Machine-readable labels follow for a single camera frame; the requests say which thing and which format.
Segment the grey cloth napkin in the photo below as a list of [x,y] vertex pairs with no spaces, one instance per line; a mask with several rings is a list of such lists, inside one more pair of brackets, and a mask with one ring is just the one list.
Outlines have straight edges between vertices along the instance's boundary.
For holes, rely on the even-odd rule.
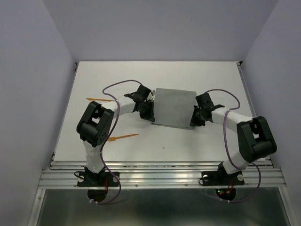
[[154,98],[154,125],[178,129],[194,129],[190,125],[196,92],[157,88]]

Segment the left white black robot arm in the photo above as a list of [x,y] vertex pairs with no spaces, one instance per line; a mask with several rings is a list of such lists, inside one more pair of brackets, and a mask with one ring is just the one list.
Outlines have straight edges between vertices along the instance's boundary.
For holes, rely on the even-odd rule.
[[138,90],[125,94],[105,104],[92,101],[88,104],[76,128],[86,151],[85,171],[88,180],[95,186],[104,182],[105,168],[101,160],[101,147],[111,136],[117,119],[127,113],[138,112],[143,120],[155,121],[154,91],[140,85]]

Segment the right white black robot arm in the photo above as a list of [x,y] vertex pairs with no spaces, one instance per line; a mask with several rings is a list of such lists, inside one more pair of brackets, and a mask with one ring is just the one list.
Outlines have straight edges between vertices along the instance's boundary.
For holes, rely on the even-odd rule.
[[[223,126],[228,159],[220,164],[216,172],[216,178],[220,183],[228,183],[233,179],[233,174],[277,151],[277,144],[264,117],[243,116],[233,112],[234,108],[215,105],[208,92],[197,96],[196,101],[191,126],[205,126],[208,121]],[[235,132],[238,137],[238,150],[233,155],[229,152],[226,129]]]

